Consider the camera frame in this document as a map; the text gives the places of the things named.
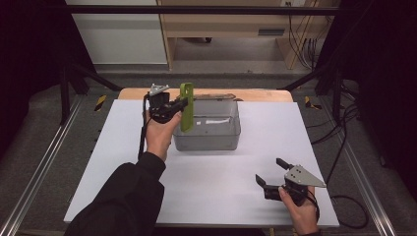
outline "black sleeve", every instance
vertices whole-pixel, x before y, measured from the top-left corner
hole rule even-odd
[[[165,163],[145,152],[138,163],[120,165],[68,226],[65,236],[150,235],[159,215]]]
[[[322,236],[322,230],[319,230],[319,232],[316,232],[316,233],[303,234],[300,236]]]

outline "person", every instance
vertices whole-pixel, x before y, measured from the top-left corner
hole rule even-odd
[[[151,235],[164,193],[159,178],[180,121],[181,112],[165,124],[149,120],[147,151],[136,164],[124,163],[112,173],[94,200],[68,225],[64,236]],[[298,207],[284,190],[279,193],[295,230],[300,235],[320,235],[311,234],[319,232],[314,207],[308,203]]]

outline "black pole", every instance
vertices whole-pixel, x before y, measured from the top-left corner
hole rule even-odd
[[[118,87],[118,86],[114,85],[113,83],[107,81],[105,78],[99,76],[97,73],[91,72],[88,69],[80,66],[79,64],[73,64],[71,68],[73,70],[75,70],[76,72],[81,73],[83,76],[90,77],[91,79],[93,79],[93,80],[99,82],[100,84],[108,87],[109,89],[112,89],[114,91],[120,91],[120,90],[123,89],[123,88]]]
[[[71,14],[206,14],[206,15],[292,15],[339,16],[357,13],[359,8],[245,7],[245,6],[114,6],[45,5],[45,10]]]

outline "hand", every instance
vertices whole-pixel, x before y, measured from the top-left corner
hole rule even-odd
[[[313,199],[311,195],[314,195],[314,187],[309,186],[309,191],[311,192],[311,194],[309,193],[310,198]],[[298,234],[303,235],[319,231],[316,220],[316,207],[312,202],[306,200],[301,206],[296,206],[282,187],[279,187],[279,195],[291,215],[292,224]]]
[[[147,151],[157,155],[165,161],[166,153],[169,145],[171,145],[172,134],[180,122],[181,112],[177,112],[174,117],[172,117],[172,119],[165,124],[159,124],[154,120],[150,120],[148,122],[146,136]]]

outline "white table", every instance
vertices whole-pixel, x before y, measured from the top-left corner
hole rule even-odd
[[[141,100],[114,100],[64,221],[70,222],[124,162],[137,160],[143,124]],[[242,133],[236,150],[168,150],[160,179],[165,196],[158,226],[275,227],[291,225],[282,202],[266,200],[256,183],[284,183],[280,157],[323,179],[295,102],[239,102]],[[327,189],[316,188],[321,227],[338,226]]]

